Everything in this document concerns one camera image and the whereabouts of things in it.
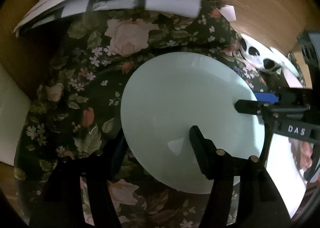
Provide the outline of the right hand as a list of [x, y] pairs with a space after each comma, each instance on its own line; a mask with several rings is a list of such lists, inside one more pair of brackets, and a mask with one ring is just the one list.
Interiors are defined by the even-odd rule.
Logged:
[[306, 171], [312, 166], [312, 146], [308, 142], [303, 142], [293, 138], [289, 138], [289, 142], [291, 143], [292, 154], [296, 162], [297, 169]]

